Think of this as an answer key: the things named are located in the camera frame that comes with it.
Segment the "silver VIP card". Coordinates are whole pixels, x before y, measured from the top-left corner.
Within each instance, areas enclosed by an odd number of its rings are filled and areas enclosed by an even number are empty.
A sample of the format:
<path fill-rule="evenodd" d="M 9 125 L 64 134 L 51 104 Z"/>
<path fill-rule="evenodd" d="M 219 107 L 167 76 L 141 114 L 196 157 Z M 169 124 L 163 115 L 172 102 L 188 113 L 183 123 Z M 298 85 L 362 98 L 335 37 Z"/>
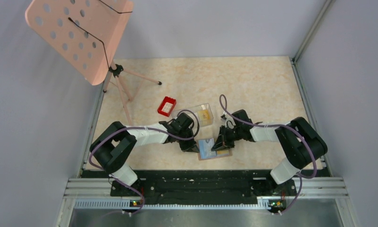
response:
<path fill-rule="evenodd" d="M 214 145 L 214 138 L 198 140 L 201 159 L 209 159 L 215 156 L 211 148 Z"/>

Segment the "clear acrylic card box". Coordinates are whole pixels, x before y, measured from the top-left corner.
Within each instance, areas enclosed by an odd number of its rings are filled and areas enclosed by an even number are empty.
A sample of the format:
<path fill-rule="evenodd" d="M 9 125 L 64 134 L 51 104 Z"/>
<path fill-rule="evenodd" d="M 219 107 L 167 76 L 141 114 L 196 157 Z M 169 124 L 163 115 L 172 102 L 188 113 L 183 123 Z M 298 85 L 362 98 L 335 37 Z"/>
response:
<path fill-rule="evenodd" d="M 212 120 L 211 124 L 209 124 L 209 125 L 202 125 L 201 124 L 199 117 L 198 117 L 198 113 L 197 113 L 200 110 L 208 110 L 210 112 L 210 116 L 211 116 L 211 120 Z M 172 112 L 172 117 L 177 117 L 181 112 L 188 114 L 190 117 L 193 118 L 194 121 L 196 120 L 195 118 L 197 118 L 199 120 L 200 127 L 211 126 L 213 124 L 214 117 L 213 117 L 213 114 L 212 114 L 212 111 L 211 111 L 211 106 L 210 106 L 209 103 L 174 110 Z"/>

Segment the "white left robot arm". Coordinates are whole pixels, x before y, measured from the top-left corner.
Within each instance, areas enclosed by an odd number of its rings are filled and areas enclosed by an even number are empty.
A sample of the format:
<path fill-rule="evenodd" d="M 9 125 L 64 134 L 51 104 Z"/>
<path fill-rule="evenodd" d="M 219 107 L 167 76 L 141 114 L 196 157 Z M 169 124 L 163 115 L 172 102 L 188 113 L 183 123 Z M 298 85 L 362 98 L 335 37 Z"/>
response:
<path fill-rule="evenodd" d="M 132 150 L 144 145 L 177 142 L 182 152 L 199 153 L 193 128 L 194 120 L 186 113 L 148 126 L 125 126 L 116 121 L 92 142 L 88 161 L 122 182 L 122 190 L 132 196 L 140 189 L 136 173 L 126 163 Z"/>

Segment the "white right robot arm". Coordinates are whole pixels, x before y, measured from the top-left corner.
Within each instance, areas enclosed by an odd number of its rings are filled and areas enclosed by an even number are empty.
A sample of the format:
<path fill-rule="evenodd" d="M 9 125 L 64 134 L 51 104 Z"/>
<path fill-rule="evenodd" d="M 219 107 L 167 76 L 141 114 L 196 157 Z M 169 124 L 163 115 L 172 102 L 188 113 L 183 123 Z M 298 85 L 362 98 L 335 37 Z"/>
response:
<path fill-rule="evenodd" d="M 303 117 L 287 124 L 262 125 L 253 123 L 242 109 L 234 112 L 231 118 L 233 126 L 220 126 L 211 150 L 234 148 L 238 140 L 280 143 L 285 158 L 270 172 L 265 182 L 266 190 L 272 195 L 278 195 L 284 190 L 285 182 L 327 153 L 326 143 Z"/>

